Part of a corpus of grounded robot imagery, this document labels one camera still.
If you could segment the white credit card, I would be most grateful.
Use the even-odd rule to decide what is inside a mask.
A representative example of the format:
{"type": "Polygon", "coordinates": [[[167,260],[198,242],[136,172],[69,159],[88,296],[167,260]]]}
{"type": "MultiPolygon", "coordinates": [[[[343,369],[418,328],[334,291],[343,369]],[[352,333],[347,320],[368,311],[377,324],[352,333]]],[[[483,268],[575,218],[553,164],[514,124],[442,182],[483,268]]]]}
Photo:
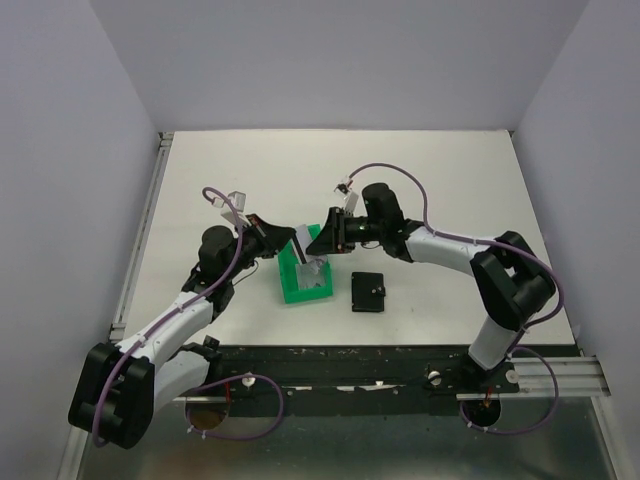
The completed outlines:
{"type": "Polygon", "coordinates": [[[301,265],[309,262],[306,249],[312,242],[308,226],[306,224],[299,225],[295,228],[295,235],[292,239],[293,251],[301,265]]]}

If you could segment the green plastic bin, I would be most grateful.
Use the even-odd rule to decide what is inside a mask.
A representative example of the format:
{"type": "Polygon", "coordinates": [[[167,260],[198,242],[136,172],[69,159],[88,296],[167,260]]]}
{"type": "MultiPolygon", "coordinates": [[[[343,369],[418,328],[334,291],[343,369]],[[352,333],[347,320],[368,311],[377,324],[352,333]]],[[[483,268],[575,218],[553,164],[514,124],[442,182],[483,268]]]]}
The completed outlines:
{"type": "Polygon", "coordinates": [[[333,295],[331,265],[327,256],[301,264],[294,242],[278,254],[280,283],[286,304],[321,300],[333,295]]]}

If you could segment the black leather card holder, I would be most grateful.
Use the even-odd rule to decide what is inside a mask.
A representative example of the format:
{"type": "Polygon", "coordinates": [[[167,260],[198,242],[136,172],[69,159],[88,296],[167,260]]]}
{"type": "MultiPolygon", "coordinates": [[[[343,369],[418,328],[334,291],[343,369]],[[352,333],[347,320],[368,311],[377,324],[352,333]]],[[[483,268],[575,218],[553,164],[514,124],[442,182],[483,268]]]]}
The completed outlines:
{"type": "Polygon", "coordinates": [[[351,309],[358,313],[382,313],[385,310],[384,275],[374,272],[351,274],[351,309]]]}

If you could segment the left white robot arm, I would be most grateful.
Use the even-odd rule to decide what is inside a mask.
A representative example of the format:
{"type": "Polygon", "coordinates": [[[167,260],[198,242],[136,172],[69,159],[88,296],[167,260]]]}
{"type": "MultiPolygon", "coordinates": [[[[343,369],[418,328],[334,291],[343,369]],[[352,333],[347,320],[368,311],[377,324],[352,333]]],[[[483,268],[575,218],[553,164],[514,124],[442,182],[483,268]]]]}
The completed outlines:
{"type": "Polygon", "coordinates": [[[68,421],[94,444],[135,446],[156,410],[184,391],[214,393],[222,380],[215,346],[189,338],[229,305],[234,278],[258,259],[280,253],[295,236],[251,214],[236,230],[213,226],[202,235],[198,261],[170,307],[147,327],[113,344],[102,342],[85,358],[68,421]]]}

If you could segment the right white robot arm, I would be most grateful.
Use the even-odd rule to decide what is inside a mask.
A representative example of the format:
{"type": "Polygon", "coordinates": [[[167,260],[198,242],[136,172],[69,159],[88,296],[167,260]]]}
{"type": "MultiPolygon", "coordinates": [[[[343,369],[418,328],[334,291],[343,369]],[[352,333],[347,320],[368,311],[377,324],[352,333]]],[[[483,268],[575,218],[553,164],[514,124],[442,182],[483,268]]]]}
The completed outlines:
{"type": "Polygon", "coordinates": [[[424,223],[404,217],[395,193],[385,183],[365,187],[362,199],[364,216],[330,208],[324,227],[305,252],[346,254],[358,243],[376,242],[392,258],[473,277],[487,317],[468,349],[470,361],[459,371],[467,389],[485,390],[496,380],[495,367],[506,359],[525,324],[556,294],[558,287],[549,269],[516,232],[488,240],[432,233],[424,223]]]}

